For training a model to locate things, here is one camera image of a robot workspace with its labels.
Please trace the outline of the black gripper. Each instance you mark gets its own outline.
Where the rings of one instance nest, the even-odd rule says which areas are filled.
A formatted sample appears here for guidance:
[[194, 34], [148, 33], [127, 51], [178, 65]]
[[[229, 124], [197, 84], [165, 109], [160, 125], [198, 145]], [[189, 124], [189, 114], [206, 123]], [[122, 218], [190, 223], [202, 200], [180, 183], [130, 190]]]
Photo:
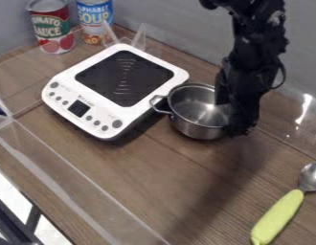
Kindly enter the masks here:
[[260, 119], [261, 98], [275, 88], [275, 78], [283, 70], [279, 56], [255, 56], [233, 51], [223, 60], [216, 76], [216, 104], [231, 104], [227, 132], [231, 137], [248, 135]]

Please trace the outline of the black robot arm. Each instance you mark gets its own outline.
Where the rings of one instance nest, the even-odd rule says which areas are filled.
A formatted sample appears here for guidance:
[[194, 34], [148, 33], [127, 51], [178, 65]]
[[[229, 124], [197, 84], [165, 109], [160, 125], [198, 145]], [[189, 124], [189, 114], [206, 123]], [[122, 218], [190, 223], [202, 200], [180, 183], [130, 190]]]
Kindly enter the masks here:
[[216, 103], [233, 109], [225, 131], [247, 135], [260, 120], [261, 98], [287, 76], [280, 56], [287, 52], [285, 0], [200, 0], [208, 10], [232, 16], [235, 47], [216, 77]]

